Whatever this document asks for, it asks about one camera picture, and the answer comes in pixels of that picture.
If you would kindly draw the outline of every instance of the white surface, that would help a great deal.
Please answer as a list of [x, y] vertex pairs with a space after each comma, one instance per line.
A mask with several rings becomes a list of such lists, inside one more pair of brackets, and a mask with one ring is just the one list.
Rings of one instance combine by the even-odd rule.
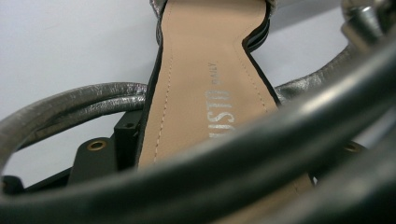
[[[332, 59], [347, 44], [338, 0], [307, 0], [272, 18], [253, 57], [277, 86]], [[0, 119], [42, 98], [90, 84], [147, 83], [157, 54], [149, 1], [0, 1]], [[69, 167], [78, 146], [110, 136], [100, 118], [20, 151], [5, 174], [25, 187]]]

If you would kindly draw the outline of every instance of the metallic silver leather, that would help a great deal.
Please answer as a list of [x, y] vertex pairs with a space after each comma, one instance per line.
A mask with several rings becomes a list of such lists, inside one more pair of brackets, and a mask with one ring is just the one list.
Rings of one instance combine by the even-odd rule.
[[321, 86], [334, 74], [337, 74], [337, 71], [340, 70], [354, 54], [355, 50], [353, 47], [347, 46], [334, 59], [318, 71], [276, 87], [275, 92], [280, 103], [286, 104], [296, 96]]
[[396, 23], [396, 3], [393, 0], [373, 0], [382, 30], [387, 33]]
[[384, 36], [371, 0], [343, 0], [342, 31], [356, 49], [368, 52]]
[[[277, 5], [278, 5], [278, 0], [266, 0], [270, 5], [271, 5], [271, 15], [274, 14], [276, 11]], [[286, 5], [288, 2], [296, 2], [300, 0], [283, 0], [281, 2], [285, 2]], [[162, 17], [163, 13], [163, 8], [166, 5], [167, 0], [149, 0], [149, 4], [152, 6], [152, 9], [154, 10], [155, 16], [157, 16], [158, 19]]]
[[[2, 149], [0, 164], [5, 164], [6, 155], [11, 153], [15, 146], [20, 148], [24, 140], [32, 133], [48, 127], [59, 117], [106, 100], [145, 95], [146, 85], [144, 84], [116, 82], [77, 88], [28, 105], [0, 121], [0, 148]], [[140, 99], [140, 103], [135, 104], [136, 107], [143, 104], [143, 99], [144, 97]], [[114, 105], [106, 104], [106, 108], [111, 107]], [[81, 111], [79, 116], [91, 114], [92, 111], [93, 109], [88, 108]]]
[[165, 7], [166, 2], [167, 0], [149, 0], [149, 4], [152, 6], [152, 9], [154, 10], [154, 13], [158, 19], [160, 19], [162, 16], [163, 8]]
[[22, 147], [28, 147], [36, 142], [76, 127], [86, 121], [97, 119], [104, 115], [115, 114], [124, 111], [133, 111], [143, 108], [146, 95], [122, 96], [120, 98], [105, 100], [93, 105], [83, 107], [76, 112], [64, 115], [51, 122], [45, 128], [32, 133]]

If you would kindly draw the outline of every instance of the tan insole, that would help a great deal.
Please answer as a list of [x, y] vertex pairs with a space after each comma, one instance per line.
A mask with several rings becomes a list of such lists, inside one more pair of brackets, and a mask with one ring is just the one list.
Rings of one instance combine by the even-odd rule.
[[242, 47], [265, 13], [264, 0], [167, 2], [163, 60], [139, 167], [276, 111]]

